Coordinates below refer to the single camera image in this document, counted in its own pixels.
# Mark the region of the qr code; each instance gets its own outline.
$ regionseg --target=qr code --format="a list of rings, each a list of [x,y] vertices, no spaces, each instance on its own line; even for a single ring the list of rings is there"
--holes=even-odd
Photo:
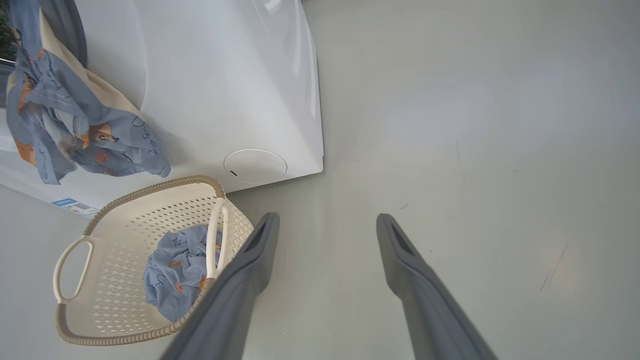
[[[90,208],[89,206],[81,204],[79,202],[75,203],[74,206],[77,207],[77,208],[81,208],[82,210],[87,210],[87,209]]]

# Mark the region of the floor scratch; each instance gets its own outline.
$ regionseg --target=floor scratch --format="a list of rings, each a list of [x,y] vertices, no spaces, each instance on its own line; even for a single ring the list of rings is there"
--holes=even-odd
[[[458,149],[458,141],[456,140],[456,154],[458,154],[458,166],[462,168],[462,163],[460,163],[460,150]]]
[[[547,277],[545,278],[545,282],[542,283],[542,287],[540,287],[540,290],[538,290],[538,292],[541,292],[542,288],[545,287],[545,284],[547,283],[547,279],[549,278],[549,274],[551,274],[551,268],[549,268],[549,272],[547,273]]]
[[[566,248],[569,246],[569,244],[566,244],[564,246],[564,250],[562,250],[562,254],[560,255],[560,259],[558,259],[558,264],[556,265],[556,268],[554,269],[554,273],[551,274],[551,279],[554,278],[554,275],[556,274],[556,270],[558,270],[558,266],[560,265],[560,261],[562,261],[562,257],[564,256],[564,252],[566,251]]]

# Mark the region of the basket hole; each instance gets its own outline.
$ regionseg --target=basket hole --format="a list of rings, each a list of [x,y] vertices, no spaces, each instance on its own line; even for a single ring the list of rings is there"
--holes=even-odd
[[[62,296],[71,299],[80,290],[80,278],[84,270],[84,265],[89,257],[91,247],[88,243],[82,242],[69,254],[69,257],[62,266],[60,288]]]

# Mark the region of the brown woven rim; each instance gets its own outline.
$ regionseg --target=brown woven rim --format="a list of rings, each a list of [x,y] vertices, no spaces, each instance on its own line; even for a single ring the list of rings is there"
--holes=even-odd
[[[178,186],[188,185],[188,184],[209,184],[216,191],[216,197],[225,197],[225,192],[222,189],[222,186],[215,181],[214,179],[208,176],[189,176],[182,177],[180,179],[165,181],[164,183],[160,183],[157,185],[149,186],[147,188],[138,190],[137,192],[132,192],[129,195],[125,195],[115,201],[107,204],[102,210],[100,210],[96,216],[91,220],[89,225],[87,225],[84,230],[84,235],[91,235],[96,225],[105,215],[107,215],[111,210],[117,208],[122,204],[126,204],[132,200],[138,199],[145,195],[149,195],[151,193],[160,192],[162,190],[175,188]],[[108,337],[96,337],[96,336],[79,336],[71,332],[69,326],[67,325],[67,305],[66,304],[58,304],[56,308],[56,328],[58,329],[58,334],[62,338],[62,340],[67,343],[76,344],[76,345],[88,345],[88,346],[110,346],[110,345],[124,345],[124,344],[132,344],[139,343],[142,341],[152,340],[161,338],[163,336],[171,335],[175,332],[178,332],[184,324],[189,320],[191,314],[195,310],[196,306],[199,305],[200,301],[207,294],[211,286],[215,282],[214,279],[207,278],[205,280],[204,285],[202,286],[202,291],[200,295],[196,299],[195,304],[191,306],[191,309],[177,322],[167,325],[165,327],[161,327],[154,330],[149,330],[146,332],[141,332],[138,334],[124,335],[124,336],[108,336]]]

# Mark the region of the perforated basket wall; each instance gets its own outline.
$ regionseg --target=perforated basket wall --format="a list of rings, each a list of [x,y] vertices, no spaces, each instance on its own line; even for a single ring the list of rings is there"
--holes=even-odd
[[[80,345],[119,345],[178,331],[213,279],[207,279],[187,315],[170,323],[145,302],[142,278],[147,258],[165,233],[208,224],[217,201],[223,202],[228,214],[226,246],[221,254],[224,263],[228,263],[251,234],[253,226],[210,177],[167,181],[105,206],[89,223],[81,239],[92,246],[92,251],[79,292],[72,299],[59,299],[56,323],[60,336]],[[222,212],[217,223],[221,229]]]

